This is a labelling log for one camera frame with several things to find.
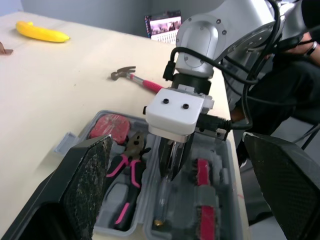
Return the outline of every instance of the metal hammer head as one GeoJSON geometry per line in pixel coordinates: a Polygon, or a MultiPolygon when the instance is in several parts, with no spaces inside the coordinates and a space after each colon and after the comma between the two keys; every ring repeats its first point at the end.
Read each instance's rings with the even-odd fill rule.
{"type": "Polygon", "coordinates": [[[120,77],[126,77],[127,73],[134,73],[136,72],[136,66],[126,66],[119,68],[117,71],[114,71],[111,73],[111,79],[112,80],[117,80],[120,77]]]}

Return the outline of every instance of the hammer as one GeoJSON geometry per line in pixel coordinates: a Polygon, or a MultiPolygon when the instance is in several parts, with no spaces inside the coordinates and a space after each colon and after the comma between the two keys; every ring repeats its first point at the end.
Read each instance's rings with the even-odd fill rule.
{"type": "Polygon", "coordinates": [[[146,89],[149,89],[155,93],[158,93],[163,86],[156,84],[149,80],[144,80],[132,73],[136,72],[136,66],[126,66],[118,69],[117,71],[111,73],[111,79],[116,81],[118,78],[123,77],[134,81],[135,83],[144,86],[146,89]]]}

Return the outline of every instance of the pliers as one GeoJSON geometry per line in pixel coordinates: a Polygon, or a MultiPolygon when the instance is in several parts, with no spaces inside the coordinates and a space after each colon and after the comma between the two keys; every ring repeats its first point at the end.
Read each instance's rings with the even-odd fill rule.
{"type": "Polygon", "coordinates": [[[125,167],[130,166],[131,168],[127,199],[116,214],[115,223],[111,226],[114,229],[127,231],[130,228],[137,205],[137,198],[141,191],[142,175],[146,169],[141,157],[149,151],[150,148],[145,149],[144,134],[137,132],[129,139],[124,153],[112,159],[111,166],[106,174],[106,189],[110,187],[125,167]]]}

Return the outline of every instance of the gray wall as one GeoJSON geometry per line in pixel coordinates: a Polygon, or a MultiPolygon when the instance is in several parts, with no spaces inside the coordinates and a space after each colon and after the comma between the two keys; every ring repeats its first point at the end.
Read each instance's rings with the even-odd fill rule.
{"type": "Polygon", "coordinates": [[[181,10],[182,20],[195,14],[207,13],[219,6],[223,0],[151,0],[153,14],[181,10]]]}
{"type": "Polygon", "coordinates": [[[0,0],[0,16],[22,11],[20,0],[0,0]]]}
{"type": "Polygon", "coordinates": [[[147,36],[144,16],[150,13],[150,0],[21,0],[21,2],[25,12],[147,36]]]}

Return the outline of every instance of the tool compartment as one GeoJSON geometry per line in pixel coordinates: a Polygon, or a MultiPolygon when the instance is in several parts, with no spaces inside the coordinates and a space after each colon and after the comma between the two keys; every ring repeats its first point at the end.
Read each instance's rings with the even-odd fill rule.
{"type": "MultiPolygon", "coordinates": [[[[103,110],[97,113],[92,121],[84,128],[78,142],[89,138],[91,129],[96,122],[106,114],[119,114],[103,110]]],[[[232,166],[231,146],[228,141],[221,141],[209,136],[195,133],[189,159],[175,179],[170,182],[165,222],[161,226],[154,224],[154,213],[158,190],[160,186],[159,154],[160,137],[148,133],[148,124],[142,118],[125,116],[130,121],[130,138],[137,131],[145,134],[146,148],[151,151],[143,155],[146,169],[142,176],[141,192],[131,226],[127,231],[112,228],[114,215],[124,204],[130,183],[128,167],[113,181],[108,188],[100,208],[94,232],[101,235],[125,237],[132,234],[137,224],[143,224],[145,236],[149,240],[207,240],[202,237],[201,216],[203,206],[214,209],[214,239],[242,240],[244,239],[241,224],[240,209],[237,201],[237,191],[231,183],[235,183],[235,173],[232,166]],[[210,169],[208,186],[197,186],[193,164],[196,159],[205,159],[210,169]]],[[[110,161],[113,157],[125,151],[125,146],[114,143],[111,149],[110,161]]]]}

